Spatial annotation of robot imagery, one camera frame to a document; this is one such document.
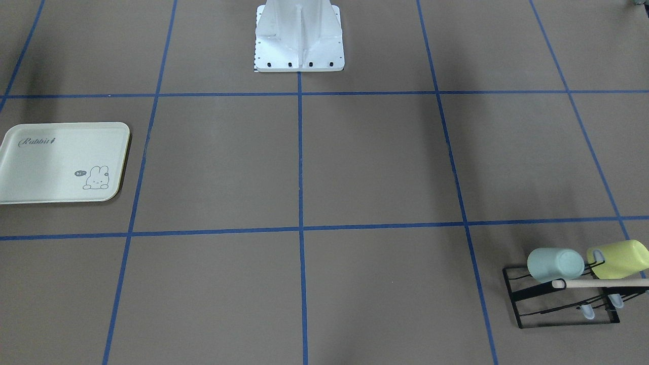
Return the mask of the pale green cup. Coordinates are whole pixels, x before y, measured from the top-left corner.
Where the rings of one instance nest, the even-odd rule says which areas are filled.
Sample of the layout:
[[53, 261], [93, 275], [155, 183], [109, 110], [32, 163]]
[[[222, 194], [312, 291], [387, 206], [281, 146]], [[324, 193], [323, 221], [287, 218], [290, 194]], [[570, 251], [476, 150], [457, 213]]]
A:
[[527, 257], [527, 269], [540, 283], [578, 278], [586, 263], [579, 252], [568, 248], [537, 248]]

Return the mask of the cream rabbit tray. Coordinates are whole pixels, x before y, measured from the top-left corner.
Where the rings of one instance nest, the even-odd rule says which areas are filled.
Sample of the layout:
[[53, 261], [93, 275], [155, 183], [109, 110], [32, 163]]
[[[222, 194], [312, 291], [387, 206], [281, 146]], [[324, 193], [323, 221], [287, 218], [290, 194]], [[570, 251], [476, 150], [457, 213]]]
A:
[[1, 203], [104, 202], [119, 191], [130, 142], [121, 122], [23, 123], [7, 130]]

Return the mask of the yellow-green cup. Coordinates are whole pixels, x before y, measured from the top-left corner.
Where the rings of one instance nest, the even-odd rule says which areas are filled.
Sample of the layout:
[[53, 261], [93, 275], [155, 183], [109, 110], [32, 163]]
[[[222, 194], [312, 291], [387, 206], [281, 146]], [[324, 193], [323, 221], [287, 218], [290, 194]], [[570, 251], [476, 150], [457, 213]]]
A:
[[587, 260], [603, 262], [592, 269], [598, 279], [624, 279], [648, 268], [648, 250], [638, 240], [626, 240], [587, 249]]

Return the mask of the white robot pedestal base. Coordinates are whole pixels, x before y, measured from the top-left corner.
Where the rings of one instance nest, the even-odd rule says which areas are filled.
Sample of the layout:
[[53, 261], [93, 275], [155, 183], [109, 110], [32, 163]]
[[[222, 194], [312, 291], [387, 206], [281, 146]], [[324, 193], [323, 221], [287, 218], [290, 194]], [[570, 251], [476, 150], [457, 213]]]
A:
[[266, 1], [256, 16], [255, 72], [345, 68], [340, 9], [330, 1]]

